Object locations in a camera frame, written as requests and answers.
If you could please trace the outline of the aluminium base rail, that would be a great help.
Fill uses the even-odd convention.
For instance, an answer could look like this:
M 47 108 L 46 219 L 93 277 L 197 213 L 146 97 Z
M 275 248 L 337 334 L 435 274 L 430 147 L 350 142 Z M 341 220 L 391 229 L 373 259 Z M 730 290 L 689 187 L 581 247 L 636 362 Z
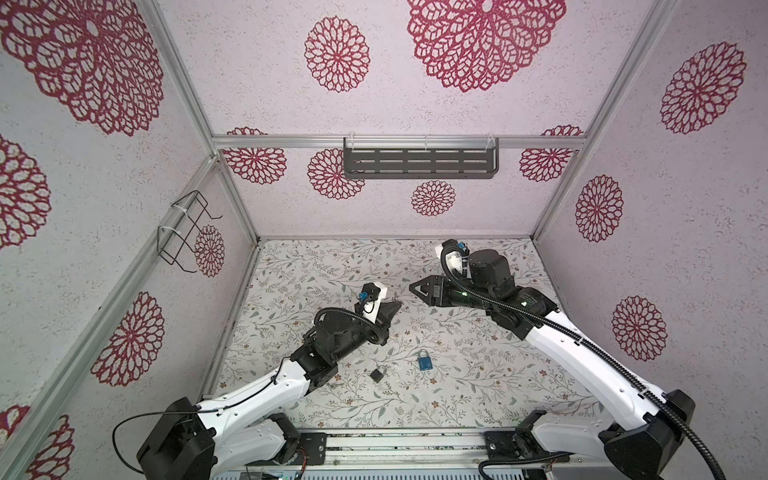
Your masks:
M 530 428 L 427 429 L 301 429 L 297 453 L 285 461 L 263 459 L 256 451 L 240 455 L 226 466 L 224 455 L 211 478 L 229 472 L 264 467 L 336 470 L 473 469 L 486 460 L 507 468 L 518 459 L 522 469 L 544 468 L 544 448 L 537 446 Z

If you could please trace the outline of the blue padlock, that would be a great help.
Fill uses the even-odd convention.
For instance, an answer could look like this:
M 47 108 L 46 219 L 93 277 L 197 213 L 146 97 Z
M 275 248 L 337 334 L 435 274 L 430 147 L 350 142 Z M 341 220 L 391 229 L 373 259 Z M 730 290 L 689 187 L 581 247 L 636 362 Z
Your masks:
M 418 352 L 417 363 L 420 371 L 429 371 L 433 369 L 432 359 L 426 350 Z

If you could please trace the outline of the grey slotted wall shelf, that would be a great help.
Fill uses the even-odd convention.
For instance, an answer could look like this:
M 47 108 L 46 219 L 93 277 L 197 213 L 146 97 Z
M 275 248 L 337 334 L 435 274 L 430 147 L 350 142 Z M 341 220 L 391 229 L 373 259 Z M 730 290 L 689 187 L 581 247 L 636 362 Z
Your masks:
M 343 173 L 353 180 L 492 179 L 499 171 L 498 143 L 486 137 L 479 146 L 358 147 L 345 138 Z

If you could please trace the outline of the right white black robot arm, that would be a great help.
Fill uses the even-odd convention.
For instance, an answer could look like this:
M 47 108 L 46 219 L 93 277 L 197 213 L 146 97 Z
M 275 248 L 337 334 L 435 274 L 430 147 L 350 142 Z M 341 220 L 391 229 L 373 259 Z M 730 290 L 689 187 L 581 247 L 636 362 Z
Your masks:
M 608 412 L 603 426 L 547 420 L 541 413 L 521 424 L 521 456 L 567 452 L 603 458 L 630 479 L 658 479 L 687 435 L 695 402 L 681 390 L 665 391 L 642 379 L 593 343 L 557 304 L 516 284 L 509 263 L 493 249 L 469 251 L 448 242 L 436 250 L 442 274 L 409 286 L 431 307 L 482 310 L 499 327 L 554 360 Z

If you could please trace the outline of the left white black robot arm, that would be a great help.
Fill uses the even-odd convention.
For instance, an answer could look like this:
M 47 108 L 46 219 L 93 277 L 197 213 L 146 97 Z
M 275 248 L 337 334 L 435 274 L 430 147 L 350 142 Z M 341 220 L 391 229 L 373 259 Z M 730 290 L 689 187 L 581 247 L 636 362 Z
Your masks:
M 141 473 L 147 479 L 211 479 L 251 462 L 291 461 L 301 435 L 282 407 L 325 385 L 361 346 L 385 345 L 401 307 L 391 300 L 371 312 L 324 308 L 302 345 L 265 376 L 197 404 L 173 402 L 136 454 Z

